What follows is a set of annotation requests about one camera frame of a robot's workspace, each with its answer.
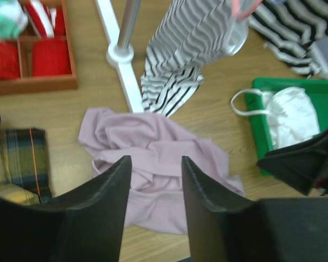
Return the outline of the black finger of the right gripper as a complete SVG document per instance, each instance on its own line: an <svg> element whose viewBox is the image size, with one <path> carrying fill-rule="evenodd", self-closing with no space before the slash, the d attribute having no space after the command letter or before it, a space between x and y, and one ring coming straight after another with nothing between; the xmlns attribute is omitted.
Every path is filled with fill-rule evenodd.
<svg viewBox="0 0 328 262"><path fill-rule="evenodd" d="M328 129L312 139L269 151L256 165L303 195L328 194Z"/></svg>

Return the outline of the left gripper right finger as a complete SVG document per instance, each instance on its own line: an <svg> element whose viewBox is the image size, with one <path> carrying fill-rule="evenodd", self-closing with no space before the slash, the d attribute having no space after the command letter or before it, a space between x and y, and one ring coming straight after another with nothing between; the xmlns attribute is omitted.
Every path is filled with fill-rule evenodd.
<svg viewBox="0 0 328 262"><path fill-rule="evenodd" d="M328 261L328 198L249 200L181 160L192 261Z"/></svg>

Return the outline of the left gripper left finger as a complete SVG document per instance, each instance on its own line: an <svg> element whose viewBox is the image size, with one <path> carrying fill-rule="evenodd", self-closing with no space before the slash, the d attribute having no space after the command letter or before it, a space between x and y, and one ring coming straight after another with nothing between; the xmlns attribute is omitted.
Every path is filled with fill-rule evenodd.
<svg viewBox="0 0 328 262"><path fill-rule="evenodd" d="M46 204L0 198L0 261L118 261L131 172L123 156Z"/></svg>

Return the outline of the mauve tank top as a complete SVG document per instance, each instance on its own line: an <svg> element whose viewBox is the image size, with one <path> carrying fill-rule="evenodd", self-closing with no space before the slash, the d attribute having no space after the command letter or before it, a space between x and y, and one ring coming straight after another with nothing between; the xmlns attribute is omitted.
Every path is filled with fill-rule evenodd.
<svg viewBox="0 0 328 262"><path fill-rule="evenodd" d="M123 156L132 174L125 225L168 234L187 234L181 159L190 157L208 176L244 195L238 176L229 174L229 157L209 138L157 114L121 114L109 108L86 111L79 143L92 156L95 175Z"/></svg>

